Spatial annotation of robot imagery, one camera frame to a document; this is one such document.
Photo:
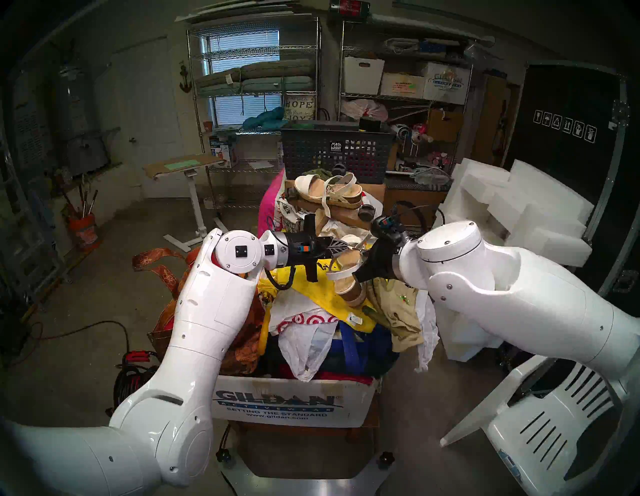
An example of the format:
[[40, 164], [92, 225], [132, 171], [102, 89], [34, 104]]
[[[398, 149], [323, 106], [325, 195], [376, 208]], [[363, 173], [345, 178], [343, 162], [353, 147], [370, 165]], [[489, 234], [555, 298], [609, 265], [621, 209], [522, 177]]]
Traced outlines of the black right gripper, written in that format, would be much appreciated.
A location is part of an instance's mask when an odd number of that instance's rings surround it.
[[400, 253], [410, 236], [399, 215], [378, 216], [374, 219], [374, 251], [376, 253]]

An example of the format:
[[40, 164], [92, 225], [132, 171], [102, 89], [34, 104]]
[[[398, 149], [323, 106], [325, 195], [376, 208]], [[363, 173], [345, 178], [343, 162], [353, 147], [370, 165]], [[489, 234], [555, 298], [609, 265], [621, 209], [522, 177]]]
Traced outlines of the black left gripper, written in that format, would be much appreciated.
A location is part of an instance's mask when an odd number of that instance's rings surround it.
[[334, 237], [319, 237], [306, 232], [289, 232], [289, 265], [305, 265], [339, 257], [353, 249], [348, 242]]

